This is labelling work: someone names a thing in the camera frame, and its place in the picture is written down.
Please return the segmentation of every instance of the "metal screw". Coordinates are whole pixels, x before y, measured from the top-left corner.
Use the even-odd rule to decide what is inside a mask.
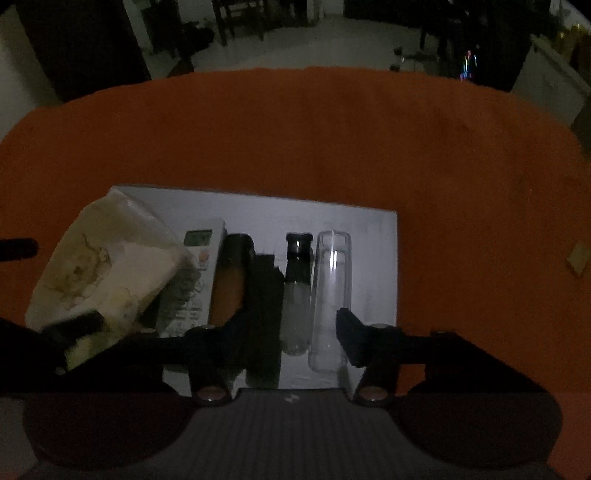
[[[359,395],[365,401],[382,401],[388,398],[388,391],[385,388],[370,385],[359,390]]]
[[[226,391],[222,387],[210,385],[209,387],[200,388],[197,391],[197,396],[204,401],[219,401],[226,396]]]

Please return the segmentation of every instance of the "white wall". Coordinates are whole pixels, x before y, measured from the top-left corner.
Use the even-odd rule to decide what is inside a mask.
[[[123,0],[123,6],[125,7],[129,23],[131,24],[131,29],[134,31],[135,39],[138,41],[139,47],[142,50],[151,50],[152,42],[150,42],[140,6],[137,2],[134,2],[134,0]]]
[[[0,15],[0,140],[27,113],[59,101],[13,7]]]

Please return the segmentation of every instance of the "wooden chair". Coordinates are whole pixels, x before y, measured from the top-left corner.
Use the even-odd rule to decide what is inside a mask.
[[[222,45],[226,46],[228,44],[228,38],[225,31],[226,27],[230,30],[232,38],[236,38],[232,14],[241,13],[243,15],[244,12],[255,19],[258,36],[261,41],[264,40],[261,10],[265,12],[265,15],[267,14],[267,0],[262,0],[262,8],[261,0],[212,0],[212,5],[213,12],[216,16],[217,28],[220,32],[220,38],[222,39]],[[222,8],[226,11],[225,18],[222,17]]]

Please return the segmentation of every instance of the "black bottle cap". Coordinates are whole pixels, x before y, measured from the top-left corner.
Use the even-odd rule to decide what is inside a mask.
[[[226,235],[220,251],[219,262],[222,265],[246,266],[255,256],[255,247],[245,233]]]
[[[310,250],[314,236],[311,233],[288,233],[287,258],[310,258]]]

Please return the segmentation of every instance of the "black handle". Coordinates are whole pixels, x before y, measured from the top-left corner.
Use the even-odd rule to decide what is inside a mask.
[[[49,325],[41,331],[41,336],[65,351],[74,346],[79,338],[98,332],[104,324],[105,318],[94,310],[64,322]]]
[[[63,351],[39,333],[0,318],[0,393],[50,388],[56,368],[65,367]]]
[[[195,402],[203,406],[217,406],[230,401],[228,386],[210,354],[206,330],[191,332],[190,343],[185,344],[184,359]]]
[[[396,395],[400,364],[392,357],[377,358],[363,373],[353,395],[353,401],[368,407],[384,407]]]
[[[39,244],[32,238],[10,238],[0,240],[0,262],[32,258],[38,251]]]
[[[543,393],[545,390],[524,374],[489,355],[452,332],[431,336],[406,335],[401,329],[367,326],[348,309],[336,316],[336,333],[355,367],[371,367],[368,375],[393,371],[394,365],[425,364],[428,373],[445,373],[447,367],[461,379],[465,391],[490,393]]]

